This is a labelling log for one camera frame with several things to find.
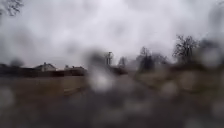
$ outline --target tree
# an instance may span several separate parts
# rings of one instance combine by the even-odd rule
[[[190,63],[194,61],[193,52],[197,48],[198,43],[191,36],[184,38],[183,36],[177,36],[178,43],[175,46],[173,57],[177,59],[179,63]]]
[[[121,68],[125,68],[127,64],[127,58],[121,57],[118,63],[118,66]]]
[[[146,47],[143,47],[140,51],[140,55],[136,58],[137,61],[140,62],[139,70],[148,71],[153,68],[153,60],[152,57],[149,55],[149,50]]]
[[[112,64],[112,60],[113,60],[113,53],[112,52],[106,53],[105,60],[106,60],[106,64],[110,66]]]
[[[159,65],[163,65],[163,64],[167,64],[167,57],[163,56],[160,53],[154,53],[151,55],[152,56],[152,60],[154,62],[154,64],[159,64]]]
[[[142,47],[140,55],[148,56],[149,55],[149,50],[146,47]]]
[[[1,2],[3,8],[0,10],[0,16],[5,12],[10,16],[16,15],[20,12],[20,8],[23,6],[22,0],[4,0]]]
[[[13,59],[11,62],[10,62],[10,66],[11,67],[22,67],[24,65],[23,61],[21,61],[20,59],[16,58],[16,59]]]

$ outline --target house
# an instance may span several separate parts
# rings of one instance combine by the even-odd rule
[[[37,67],[35,67],[35,69],[37,69],[38,71],[56,71],[56,67],[54,67],[52,64],[47,64],[44,63],[43,65],[39,65]]]

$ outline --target overcast sky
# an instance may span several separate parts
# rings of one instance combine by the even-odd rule
[[[19,57],[26,66],[82,65],[98,47],[115,60],[142,46],[171,57],[176,35],[204,38],[218,0],[25,0],[16,17],[0,22],[0,62]]]

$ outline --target treeline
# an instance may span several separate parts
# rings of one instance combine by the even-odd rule
[[[139,72],[147,72],[156,68],[169,68],[171,70],[215,70],[223,67],[223,46],[214,40],[196,40],[192,36],[177,36],[173,51],[173,60],[160,53],[153,53],[143,47],[139,56],[134,60],[139,64]],[[126,68],[130,65],[126,57],[121,57],[118,67]]]

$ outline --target roof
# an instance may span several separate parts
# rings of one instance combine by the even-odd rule
[[[46,64],[46,65],[51,66],[51,67],[53,67],[53,68],[56,69],[56,67],[54,67],[54,65],[52,65],[52,64]],[[44,66],[44,64],[39,65],[39,66],[36,66],[36,67],[34,67],[34,68],[36,68],[36,69],[40,69],[40,68],[42,68],[43,66]]]

